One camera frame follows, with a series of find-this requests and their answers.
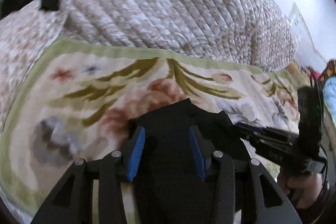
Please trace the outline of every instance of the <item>floral blanket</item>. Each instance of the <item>floral blanket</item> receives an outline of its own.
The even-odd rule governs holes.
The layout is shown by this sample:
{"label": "floral blanket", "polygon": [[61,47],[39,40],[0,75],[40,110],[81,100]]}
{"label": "floral blanket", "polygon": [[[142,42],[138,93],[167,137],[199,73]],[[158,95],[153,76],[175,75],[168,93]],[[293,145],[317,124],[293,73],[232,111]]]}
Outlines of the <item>floral blanket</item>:
{"label": "floral blanket", "polygon": [[[225,110],[233,122],[298,132],[296,89],[286,70],[264,74],[168,50],[61,38],[30,70],[7,117],[2,197],[31,218],[74,159],[102,158],[128,137],[129,119],[188,97],[204,110]],[[132,187],[122,188],[128,223],[137,223]],[[96,203],[93,211],[97,218]]]}

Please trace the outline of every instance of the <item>metal screw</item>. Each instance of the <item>metal screw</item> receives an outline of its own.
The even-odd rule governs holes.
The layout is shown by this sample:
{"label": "metal screw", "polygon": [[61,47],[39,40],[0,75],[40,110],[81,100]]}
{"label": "metal screw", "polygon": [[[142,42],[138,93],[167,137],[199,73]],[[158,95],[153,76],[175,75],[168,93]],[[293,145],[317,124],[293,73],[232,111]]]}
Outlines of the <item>metal screw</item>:
{"label": "metal screw", "polygon": [[260,164],[260,160],[258,159],[251,159],[251,163],[255,166],[258,166]]}
{"label": "metal screw", "polygon": [[121,152],[119,150],[114,150],[111,155],[113,158],[119,158],[121,156]]}
{"label": "metal screw", "polygon": [[75,165],[82,165],[83,163],[84,163],[84,159],[82,158],[75,159]]}
{"label": "metal screw", "polygon": [[219,150],[216,150],[213,155],[216,157],[216,158],[221,158],[223,156],[223,152],[219,151]]}

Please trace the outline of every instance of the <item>white fabric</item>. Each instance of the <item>white fabric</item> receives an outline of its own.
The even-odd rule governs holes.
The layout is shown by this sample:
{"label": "white fabric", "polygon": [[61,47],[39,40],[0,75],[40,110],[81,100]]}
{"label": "white fabric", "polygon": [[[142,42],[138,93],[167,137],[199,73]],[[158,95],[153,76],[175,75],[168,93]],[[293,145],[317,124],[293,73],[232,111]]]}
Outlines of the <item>white fabric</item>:
{"label": "white fabric", "polygon": [[273,0],[63,0],[66,34],[88,43],[170,49],[285,68],[297,42]]}

